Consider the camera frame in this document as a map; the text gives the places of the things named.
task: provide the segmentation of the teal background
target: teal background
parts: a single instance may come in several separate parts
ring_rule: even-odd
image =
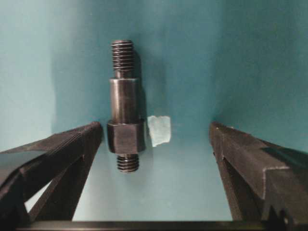
[[[171,141],[128,175],[104,142],[74,219],[231,219],[208,125],[308,150],[307,21],[305,0],[0,0],[0,150],[105,127],[110,43],[131,39]]]

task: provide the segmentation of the black metal fastener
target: black metal fastener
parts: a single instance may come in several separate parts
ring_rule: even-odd
[[[134,48],[130,40],[112,43],[114,77],[111,84],[112,119],[107,124],[108,144],[118,155],[117,168],[133,172],[139,167],[138,153],[145,149],[144,120],[138,109],[139,79],[133,76]]]

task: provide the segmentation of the threaded end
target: threaded end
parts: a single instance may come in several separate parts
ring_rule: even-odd
[[[112,61],[115,71],[132,71],[134,69],[134,45],[130,40],[115,40],[111,44]]]
[[[139,157],[137,154],[128,157],[117,157],[117,169],[121,172],[134,172],[139,168]]]

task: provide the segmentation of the white tape piece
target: white tape piece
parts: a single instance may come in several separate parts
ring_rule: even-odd
[[[171,139],[170,117],[154,115],[148,117],[148,127],[152,146],[156,147],[162,143],[169,143]]]

